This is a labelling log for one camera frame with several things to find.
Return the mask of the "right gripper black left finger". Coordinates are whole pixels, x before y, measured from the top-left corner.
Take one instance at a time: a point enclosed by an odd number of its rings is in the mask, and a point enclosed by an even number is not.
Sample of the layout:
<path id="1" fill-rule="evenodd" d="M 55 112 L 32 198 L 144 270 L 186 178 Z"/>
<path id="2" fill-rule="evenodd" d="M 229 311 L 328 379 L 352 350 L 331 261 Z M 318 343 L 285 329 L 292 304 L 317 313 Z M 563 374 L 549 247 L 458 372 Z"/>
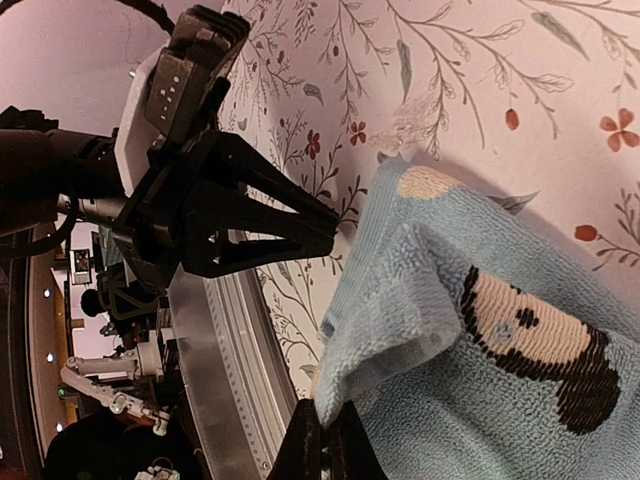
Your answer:
<path id="1" fill-rule="evenodd" d="M 322 470 L 322 429 L 314 401 L 298 401 L 268 480 L 319 480 Z"/>

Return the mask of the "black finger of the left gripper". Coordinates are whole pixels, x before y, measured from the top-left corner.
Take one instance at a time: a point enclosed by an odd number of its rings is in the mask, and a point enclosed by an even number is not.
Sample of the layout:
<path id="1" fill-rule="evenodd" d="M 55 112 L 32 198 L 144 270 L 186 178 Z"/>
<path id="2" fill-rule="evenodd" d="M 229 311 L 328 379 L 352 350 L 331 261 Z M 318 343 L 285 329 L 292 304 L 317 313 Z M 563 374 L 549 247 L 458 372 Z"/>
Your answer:
<path id="1" fill-rule="evenodd" d="M 192 192 L 216 226 L 272 235 L 333 235 L 339 216 L 237 134 L 209 131 L 190 152 Z"/>

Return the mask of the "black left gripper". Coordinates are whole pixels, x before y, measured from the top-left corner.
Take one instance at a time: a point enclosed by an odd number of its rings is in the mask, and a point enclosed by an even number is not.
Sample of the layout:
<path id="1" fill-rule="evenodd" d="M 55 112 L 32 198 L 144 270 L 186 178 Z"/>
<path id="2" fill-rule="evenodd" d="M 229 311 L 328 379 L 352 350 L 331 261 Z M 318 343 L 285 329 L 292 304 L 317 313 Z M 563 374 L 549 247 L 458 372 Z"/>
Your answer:
<path id="1" fill-rule="evenodd" d="M 180 120 L 161 149 L 144 148 L 151 167 L 126 195 L 114 139 L 61 130 L 39 110 L 7 108 L 1 114 L 2 235 L 30 230 L 57 213 L 66 220 L 48 237 L 2 247 L 2 259 L 56 248 L 79 220 L 112 229 L 149 291 L 168 288 L 177 268 L 217 278 L 332 251 L 335 211 L 306 192 L 293 211 L 284 211 L 214 184 L 190 191 L 185 175 L 170 173 L 169 160 L 195 135 L 192 124 Z"/>

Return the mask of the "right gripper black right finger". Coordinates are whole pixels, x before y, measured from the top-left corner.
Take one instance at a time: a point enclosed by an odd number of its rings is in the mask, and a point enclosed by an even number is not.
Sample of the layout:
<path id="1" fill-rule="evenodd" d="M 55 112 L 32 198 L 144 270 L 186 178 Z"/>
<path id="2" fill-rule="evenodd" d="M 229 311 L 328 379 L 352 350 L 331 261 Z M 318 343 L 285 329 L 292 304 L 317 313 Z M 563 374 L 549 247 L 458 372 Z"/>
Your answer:
<path id="1" fill-rule="evenodd" d="M 330 476 L 335 480 L 387 480 L 352 401 L 327 429 Z"/>

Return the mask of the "blue patterned towel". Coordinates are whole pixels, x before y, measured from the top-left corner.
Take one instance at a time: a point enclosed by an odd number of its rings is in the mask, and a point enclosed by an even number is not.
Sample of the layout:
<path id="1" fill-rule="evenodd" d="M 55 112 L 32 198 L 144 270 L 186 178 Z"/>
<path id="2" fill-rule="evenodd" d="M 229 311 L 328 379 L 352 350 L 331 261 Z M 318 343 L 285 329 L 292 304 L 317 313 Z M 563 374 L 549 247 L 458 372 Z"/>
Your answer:
<path id="1" fill-rule="evenodd" d="M 373 178 L 314 400 L 390 479 L 635 479 L 639 316 L 494 201 L 400 158 Z"/>

